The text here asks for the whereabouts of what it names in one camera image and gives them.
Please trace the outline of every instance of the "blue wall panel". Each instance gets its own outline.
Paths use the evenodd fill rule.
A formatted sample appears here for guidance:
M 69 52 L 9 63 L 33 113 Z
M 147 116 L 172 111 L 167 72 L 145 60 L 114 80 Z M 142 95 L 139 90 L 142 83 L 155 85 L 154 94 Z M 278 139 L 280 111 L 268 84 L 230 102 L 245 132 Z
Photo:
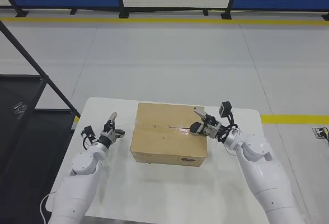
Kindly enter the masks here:
M 78 6 L 78 7 L 112 7 L 119 6 L 118 0 L 15 0 L 19 6 Z
M 234 0 L 234 8 L 328 10 L 329 0 Z

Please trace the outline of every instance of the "gray floor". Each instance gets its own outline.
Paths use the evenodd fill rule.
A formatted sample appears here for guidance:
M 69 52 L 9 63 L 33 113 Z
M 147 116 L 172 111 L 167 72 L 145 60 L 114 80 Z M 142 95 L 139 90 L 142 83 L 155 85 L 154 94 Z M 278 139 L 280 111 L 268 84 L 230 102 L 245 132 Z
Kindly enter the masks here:
M 5 11 L 0 15 L 10 16 Z M 84 12 L 76 16 L 116 15 Z M 174 15 L 188 17 L 178 13 L 133 16 Z M 68 15 L 38 11 L 29 16 Z M 233 14 L 236 16 L 321 20 L 317 15 L 302 14 Z M 209 106 L 229 100 L 234 107 L 255 109 L 261 114 L 329 115 L 329 26 L 6 25 L 79 111 L 89 97 L 99 96 Z M 0 73 L 36 74 L 1 33 Z M 51 89 L 46 89 L 38 107 L 66 108 Z M 326 142 L 315 139 L 311 125 L 263 128 L 290 176 L 307 223 L 329 223 Z

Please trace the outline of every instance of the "brown cardboard box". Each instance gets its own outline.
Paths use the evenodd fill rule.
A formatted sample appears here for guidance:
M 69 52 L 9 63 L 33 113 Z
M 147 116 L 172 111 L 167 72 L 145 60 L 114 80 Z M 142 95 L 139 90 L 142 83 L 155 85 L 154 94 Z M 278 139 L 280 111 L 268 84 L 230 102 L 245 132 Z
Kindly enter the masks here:
M 189 132 L 201 122 L 194 106 L 139 103 L 131 153 L 137 162 L 200 166 L 207 157 L 205 136 Z

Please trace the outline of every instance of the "electrical outlet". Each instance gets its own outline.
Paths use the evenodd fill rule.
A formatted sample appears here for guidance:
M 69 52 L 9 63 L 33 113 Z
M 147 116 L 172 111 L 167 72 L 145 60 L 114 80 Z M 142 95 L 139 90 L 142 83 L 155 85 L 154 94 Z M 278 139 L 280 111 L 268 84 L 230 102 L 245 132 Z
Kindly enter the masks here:
M 322 139 L 322 138 L 325 139 L 324 136 L 320 136 L 320 133 L 322 133 L 323 130 L 319 130 L 319 129 L 322 129 L 322 127 L 312 127 L 312 130 L 314 131 L 315 137 L 319 138 L 319 139 Z

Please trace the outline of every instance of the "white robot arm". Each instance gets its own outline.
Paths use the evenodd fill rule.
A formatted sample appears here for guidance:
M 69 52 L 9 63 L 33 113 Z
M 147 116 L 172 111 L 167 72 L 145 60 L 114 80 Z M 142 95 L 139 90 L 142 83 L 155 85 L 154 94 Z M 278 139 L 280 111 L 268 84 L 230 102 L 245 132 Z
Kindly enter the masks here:
M 110 116 L 96 141 L 90 128 L 92 134 L 88 137 L 92 143 L 86 151 L 80 152 L 72 160 L 71 171 L 62 180 L 56 192 L 49 223 L 79 224 L 81 222 L 96 194 L 102 170 L 99 162 L 106 158 L 110 145 L 125 135 L 123 130 L 115 129 L 116 116 L 117 113 Z
M 231 109 L 229 102 L 223 102 L 219 109 L 220 116 L 229 120 L 229 126 L 225 127 L 215 117 L 195 108 L 203 124 L 194 123 L 190 132 L 215 138 L 236 152 L 250 191 L 263 207 L 271 224 L 305 223 L 297 207 L 290 180 L 269 141 L 262 136 L 242 133 L 234 124 Z

